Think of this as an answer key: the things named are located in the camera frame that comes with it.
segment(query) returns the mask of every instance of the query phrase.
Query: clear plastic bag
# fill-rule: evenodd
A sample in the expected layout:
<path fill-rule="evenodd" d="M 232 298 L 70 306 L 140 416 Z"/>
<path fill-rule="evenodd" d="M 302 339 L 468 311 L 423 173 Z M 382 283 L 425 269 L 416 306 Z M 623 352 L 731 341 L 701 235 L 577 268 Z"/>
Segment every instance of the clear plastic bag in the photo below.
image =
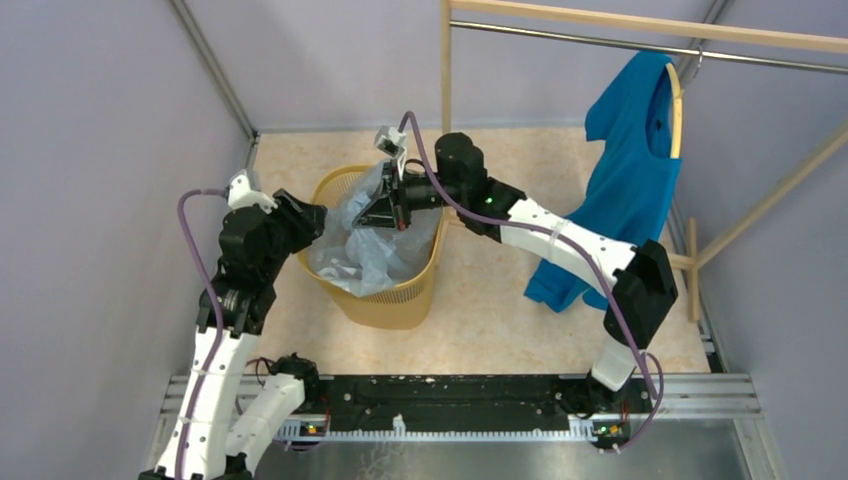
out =
<path fill-rule="evenodd" d="M 319 277 L 364 297 L 411 280 L 430 260 L 441 211 L 412 212 L 411 225 L 400 232 L 390 228 L 353 229 L 353 219 L 371 201 L 380 182 L 383 163 L 362 174 L 327 212 L 324 234 L 307 251 L 307 262 Z"/>

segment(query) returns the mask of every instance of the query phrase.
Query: lavender wall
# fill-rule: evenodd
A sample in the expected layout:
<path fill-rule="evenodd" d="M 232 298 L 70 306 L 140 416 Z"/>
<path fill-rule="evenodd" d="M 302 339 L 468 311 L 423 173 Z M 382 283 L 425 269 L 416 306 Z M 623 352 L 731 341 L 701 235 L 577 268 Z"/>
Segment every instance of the lavender wall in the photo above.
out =
<path fill-rule="evenodd" d="M 135 478 L 246 141 L 164 1 L 2 2 L 0 112 L 0 478 Z"/>
<path fill-rule="evenodd" d="M 726 22 L 848 35 L 848 4 L 736 2 Z M 846 56 L 711 49 L 848 65 Z M 705 61 L 686 92 L 676 200 L 706 244 L 848 117 L 848 77 Z M 841 478 L 848 413 L 848 149 L 843 148 L 703 270 L 728 363 L 750 372 L 788 478 Z"/>
<path fill-rule="evenodd" d="M 710 0 L 552 0 L 700 21 Z M 440 118 L 438 0 L 190 0 L 260 130 L 371 128 Z M 464 20 L 685 45 L 687 39 L 457 12 Z M 632 52 L 454 30 L 456 125 L 582 124 Z"/>

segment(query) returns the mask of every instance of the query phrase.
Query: wire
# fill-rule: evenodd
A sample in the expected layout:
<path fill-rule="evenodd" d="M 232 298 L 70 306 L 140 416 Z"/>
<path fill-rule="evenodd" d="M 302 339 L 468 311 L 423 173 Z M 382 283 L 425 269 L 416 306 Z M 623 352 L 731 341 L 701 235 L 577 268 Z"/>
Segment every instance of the wire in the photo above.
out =
<path fill-rule="evenodd" d="M 188 443 L 189 430 L 191 428 L 191 418 L 194 416 L 194 409 L 197 406 L 197 399 L 200 396 L 200 390 L 203 387 L 203 380 L 206 378 L 206 372 L 218 353 L 218 348 L 221 347 L 221 342 L 224 340 L 224 312 L 221 310 L 221 303 L 218 301 L 218 295 L 215 293 L 215 287 L 212 286 L 212 280 L 209 279 L 209 274 L 206 272 L 206 267 L 203 266 L 203 260 L 200 258 L 200 252 L 197 250 L 197 244 L 194 242 L 194 237 L 191 235 L 191 229 L 188 226 L 188 221 L 185 216 L 185 203 L 191 197 L 197 195 L 210 195 L 215 197 L 226 198 L 224 190 L 207 188 L 203 190 L 191 190 L 183 194 L 177 202 L 177 216 L 180 219 L 180 228 L 183 231 L 183 236 L 188 243 L 188 249 L 191 252 L 191 258 L 194 260 L 194 266 L 197 268 L 197 273 L 200 279 L 203 280 L 203 286 L 206 293 L 209 295 L 209 300 L 212 302 L 212 309 L 215 312 L 215 340 L 212 342 L 212 347 L 209 349 L 209 354 L 203 360 L 201 372 L 197 376 L 197 381 L 194 383 L 194 388 L 188 398 L 186 405 L 186 420 L 183 422 L 180 431 L 180 443 L 177 446 L 177 456 L 174 462 L 174 480 L 183 480 L 183 467 L 185 465 L 185 445 Z"/>
<path fill-rule="evenodd" d="M 650 358 L 651 361 L 654 362 L 654 366 L 657 367 L 657 377 L 659 377 L 660 390 L 657 393 L 657 400 L 656 402 L 654 402 L 654 408 L 651 409 L 651 413 L 648 414 L 648 418 L 645 419 L 645 423 L 639 426 L 639 429 L 636 430 L 636 433 L 634 433 L 632 437 L 630 437 L 630 440 L 626 441 L 623 445 L 619 445 L 617 449 L 610 448 L 604 450 L 604 452 L 606 453 L 621 453 L 625 448 L 628 448 L 633 445 L 633 442 L 635 442 L 639 439 L 639 437 L 642 436 L 642 434 L 645 432 L 645 427 L 647 427 L 648 424 L 651 423 L 651 421 L 654 419 L 654 417 L 657 415 L 657 412 L 659 411 L 660 403 L 662 402 L 663 395 L 665 394 L 665 377 L 663 376 L 662 366 L 660 366 L 660 361 L 657 360 L 657 357 L 655 357 L 654 354 L 648 352 L 645 352 L 645 356 L 647 358 Z"/>
<path fill-rule="evenodd" d="M 607 301 L 609 302 L 609 306 L 612 309 L 613 314 L 615 315 L 615 319 L 617 320 L 618 325 L 621 328 L 622 333 L 624 334 L 624 338 L 627 340 L 627 344 L 630 347 L 630 351 L 633 354 L 633 358 L 636 360 L 636 364 L 638 365 L 639 370 L 641 371 L 642 376 L 645 379 L 645 383 L 648 386 L 648 391 L 649 391 L 651 397 L 656 399 L 656 401 L 654 403 L 654 409 L 652 410 L 651 414 L 648 416 L 648 420 L 646 420 L 645 423 L 642 425 L 642 427 L 639 429 L 639 432 L 641 432 L 642 429 L 645 426 L 647 426 L 647 424 L 650 423 L 650 421 L 653 419 L 654 415 L 656 414 L 657 410 L 659 409 L 659 405 L 660 405 L 660 401 L 662 399 L 662 396 L 660 395 L 659 392 L 657 392 L 656 386 L 654 385 L 654 381 L 651 378 L 650 372 L 648 370 L 648 364 L 645 361 L 645 356 L 643 356 L 639 352 L 639 348 L 636 346 L 636 340 L 633 338 L 633 333 L 630 331 L 630 328 L 627 326 L 627 322 L 624 319 L 624 314 L 622 313 L 621 308 L 618 305 L 618 302 L 616 301 L 615 297 L 612 294 L 612 289 L 610 288 L 609 284 L 607 283 L 606 279 L 604 278 L 604 275 L 601 272 L 600 267 L 598 267 L 598 265 L 592 259 L 592 256 L 589 254 L 589 252 L 587 252 L 586 249 L 584 249 L 582 246 L 580 246 L 580 244 L 578 244 L 574 240 L 568 238 L 567 236 L 563 235 L 562 233 L 555 233 L 554 231 L 552 231 L 548 228 L 540 227 L 538 225 L 532 225 L 532 224 L 529 224 L 529 223 L 513 222 L 513 221 L 509 221 L 509 220 L 500 220 L 500 219 L 496 219 L 496 218 L 491 218 L 491 217 L 479 215 L 479 214 L 476 214 L 474 212 L 469 211 L 468 209 L 464 208 L 462 205 L 457 203 L 453 198 L 451 198 L 451 196 L 448 194 L 448 192 L 445 191 L 444 187 L 442 187 L 441 183 L 439 183 L 438 177 L 436 177 L 436 174 L 433 172 L 433 167 L 430 165 L 430 161 L 427 159 L 427 150 L 426 150 L 426 147 L 424 146 L 424 140 L 421 136 L 421 130 L 418 128 L 418 120 L 416 120 L 415 114 L 412 111 L 407 111 L 404 114 L 403 118 L 400 121 L 400 126 L 398 127 L 398 130 L 402 132 L 404 127 L 406 126 L 407 121 L 409 121 L 412 124 L 412 132 L 413 132 L 413 135 L 415 136 L 415 143 L 418 146 L 418 153 L 421 155 L 421 161 L 422 161 L 422 164 L 424 166 L 424 171 L 427 173 L 427 176 L 430 178 L 430 182 L 433 184 L 433 187 L 436 189 L 436 191 L 439 193 L 439 196 L 442 197 L 442 199 L 445 201 L 445 203 L 447 203 L 448 205 L 453 207 L 457 212 L 459 212 L 463 216 L 468 217 L 472 220 L 481 222 L 481 223 L 486 223 L 486 224 L 489 224 L 489 225 L 495 225 L 495 226 L 501 226 L 501 227 L 507 226 L 507 227 L 523 228 L 523 229 L 526 229 L 526 230 L 539 232 L 539 233 L 542 233 L 544 235 L 557 235 L 557 238 L 559 240 L 561 240 L 563 243 L 565 243 L 569 247 L 573 248 L 581 257 L 583 257 L 583 260 L 592 269 L 592 273 L 595 274 L 595 277 L 597 277 L 598 283 L 600 284 L 601 289 L 604 291 L 604 296 L 606 296 Z M 653 355 L 651 355 L 647 352 L 646 352 L 646 355 L 650 355 L 650 357 L 657 364 L 657 367 L 659 367 L 659 361 L 656 360 L 656 357 L 654 357 Z M 660 382 L 662 383 L 662 373 L 660 373 Z"/>

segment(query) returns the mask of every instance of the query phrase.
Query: plastic basket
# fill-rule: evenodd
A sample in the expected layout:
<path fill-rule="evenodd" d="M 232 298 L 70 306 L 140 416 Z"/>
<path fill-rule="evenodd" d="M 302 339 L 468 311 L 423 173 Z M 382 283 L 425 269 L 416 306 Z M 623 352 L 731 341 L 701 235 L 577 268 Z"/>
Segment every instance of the plastic basket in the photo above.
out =
<path fill-rule="evenodd" d="M 373 165 L 351 165 L 330 172 L 315 188 L 312 203 L 335 207 L 339 199 L 354 181 Z M 298 254 L 298 260 L 307 273 L 321 284 L 345 315 L 352 321 L 369 327 L 404 330 L 415 328 L 427 318 L 433 302 L 436 267 L 447 231 L 445 214 L 442 212 L 436 239 L 430 251 L 430 260 L 415 278 L 380 293 L 366 297 L 355 297 L 319 277 L 309 268 L 307 251 Z"/>

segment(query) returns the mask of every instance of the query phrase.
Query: wooden frame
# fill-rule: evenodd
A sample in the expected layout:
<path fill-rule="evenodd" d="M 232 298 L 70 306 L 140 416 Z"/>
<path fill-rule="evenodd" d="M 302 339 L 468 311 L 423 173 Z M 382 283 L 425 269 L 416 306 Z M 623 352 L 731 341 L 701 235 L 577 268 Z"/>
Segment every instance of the wooden frame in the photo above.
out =
<path fill-rule="evenodd" d="M 451 129 L 451 19 L 453 10 L 580 23 L 679 37 L 848 54 L 848 38 L 621 15 L 501 0 L 440 0 L 440 2 L 443 133 L 447 133 Z M 701 316 L 698 282 L 699 270 L 846 143 L 848 143 L 848 119 L 837 127 L 821 144 L 816 146 L 795 170 L 787 174 L 769 193 L 752 206 L 741 219 L 726 232 L 716 237 L 700 252 L 698 251 L 695 219 L 688 219 L 686 228 L 686 254 L 671 254 L 669 255 L 669 260 L 673 268 L 686 272 L 687 282 L 689 284 L 689 319 L 692 322 L 698 321 Z"/>

